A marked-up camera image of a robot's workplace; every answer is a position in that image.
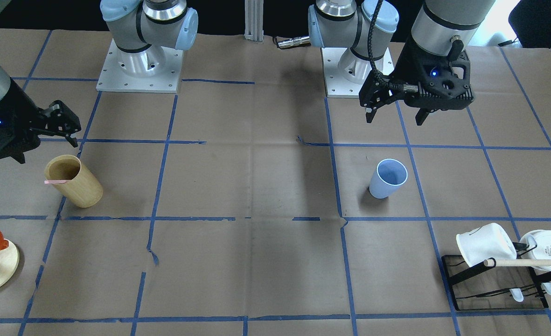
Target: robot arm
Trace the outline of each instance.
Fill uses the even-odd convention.
[[[0,1],[0,12],[9,0]],[[74,147],[72,134],[81,130],[80,121],[62,101],[41,109],[0,67],[0,159],[12,157],[24,163],[24,152],[39,147],[39,135],[63,136]]]
[[[495,0],[425,0],[395,70],[372,69],[359,92],[370,123],[378,108],[403,100],[420,108],[417,125],[439,109],[463,109],[474,101],[464,46]]]

